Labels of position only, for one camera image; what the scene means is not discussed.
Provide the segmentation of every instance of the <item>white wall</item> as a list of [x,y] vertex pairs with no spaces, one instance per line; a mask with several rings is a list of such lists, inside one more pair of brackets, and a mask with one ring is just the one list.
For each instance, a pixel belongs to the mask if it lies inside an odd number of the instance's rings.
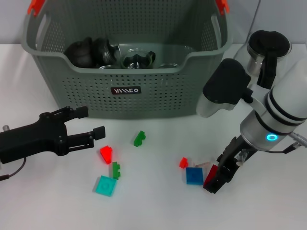
[[[258,0],[228,0],[234,43],[246,39]],[[30,0],[0,0],[0,44],[19,43]],[[256,28],[277,30],[293,43],[307,40],[307,0],[262,0]]]

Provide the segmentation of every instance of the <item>gray plastic basket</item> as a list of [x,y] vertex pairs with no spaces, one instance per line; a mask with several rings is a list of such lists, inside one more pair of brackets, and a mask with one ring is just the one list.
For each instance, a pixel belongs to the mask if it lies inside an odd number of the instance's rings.
[[[191,115],[206,81],[231,45],[227,13],[215,0],[46,0],[25,19],[23,48],[32,54],[59,107],[86,105],[91,117]],[[73,42],[112,35],[122,53],[156,53],[154,68],[82,69],[63,54]],[[112,87],[141,87],[113,95]]]

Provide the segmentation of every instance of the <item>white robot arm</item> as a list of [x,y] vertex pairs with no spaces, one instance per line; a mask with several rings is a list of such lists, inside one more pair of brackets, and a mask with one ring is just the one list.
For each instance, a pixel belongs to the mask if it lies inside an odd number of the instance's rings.
[[232,110],[241,98],[253,108],[240,125],[241,136],[218,158],[215,177],[204,185],[212,193],[234,176],[237,154],[247,152],[247,160],[258,150],[271,152],[288,135],[296,143],[278,153],[307,147],[307,139],[293,132],[307,119],[307,59],[297,62],[270,90],[259,85],[249,89],[249,81],[240,63],[225,59],[206,83],[197,105],[197,114],[203,117],[220,109]]

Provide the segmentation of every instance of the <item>blue lego brick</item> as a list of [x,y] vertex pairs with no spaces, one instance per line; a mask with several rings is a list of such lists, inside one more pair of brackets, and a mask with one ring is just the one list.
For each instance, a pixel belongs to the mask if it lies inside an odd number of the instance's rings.
[[203,185],[202,168],[186,168],[187,184]]
[[96,188],[96,192],[105,196],[112,196],[116,181],[116,179],[101,176]]

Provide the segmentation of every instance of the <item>white table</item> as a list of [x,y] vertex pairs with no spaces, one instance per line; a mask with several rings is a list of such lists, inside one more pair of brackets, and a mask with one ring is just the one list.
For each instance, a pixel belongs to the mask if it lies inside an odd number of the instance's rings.
[[[233,45],[224,57],[233,57]],[[307,56],[294,45],[287,68]],[[16,128],[35,122],[42,112],[58,107],[32,57],[20,45],[0,45],[0,126]],[[106,127],[95,148],[58,157],[44,152],[27,158],[23,170],[0,182],[1,230],[156,230],[303,229],[307,224],[307,150],[269,154],[257,152],[231,183],[213,195],[186,185],[178,164],[214,161],[251,108],[243,103],[204,119],[187,116],[153,120],[84,118],[67,123],[69,134]],[[186,130],[193,130],[190,135]],[[147,136],[136,148],[137,132]],[[307,136],[307,124],[297,131]],[[283,150],[286,138],[275,150]],[[110,145],[121,177],[112,197],[93,192],[110,168],[99,149]],[[22,160],[2,165],[0,174],[15,171]]]

